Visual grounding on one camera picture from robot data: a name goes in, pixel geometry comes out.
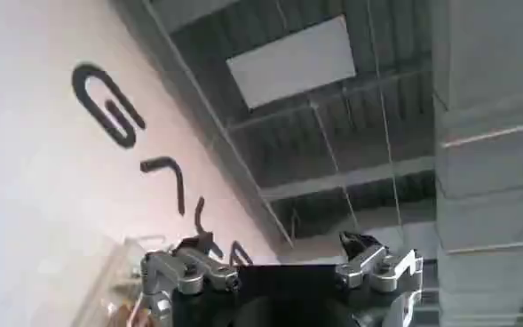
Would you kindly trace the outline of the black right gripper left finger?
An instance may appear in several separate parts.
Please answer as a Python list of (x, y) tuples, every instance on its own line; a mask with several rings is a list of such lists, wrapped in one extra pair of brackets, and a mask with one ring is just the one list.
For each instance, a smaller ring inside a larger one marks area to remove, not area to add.
[(143, 300), (160, 326), (173, 325), (173, 294), (196, 296), (209, 284), (216, 291), (236, 293), (238, 270), (210, 257), (211, 232), (182, 239), (169, 250), (148, 251), (140, 261)]

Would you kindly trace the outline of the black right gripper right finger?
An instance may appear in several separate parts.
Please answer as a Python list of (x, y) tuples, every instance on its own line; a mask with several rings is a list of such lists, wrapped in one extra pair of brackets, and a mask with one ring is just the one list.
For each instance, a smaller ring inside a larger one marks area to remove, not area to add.
[(347, 261), (335, 266), (343, 302), (358, 326), (409, 327), (422, 300), (424, 257), (392, 250), (372, 235), (339, 234)]

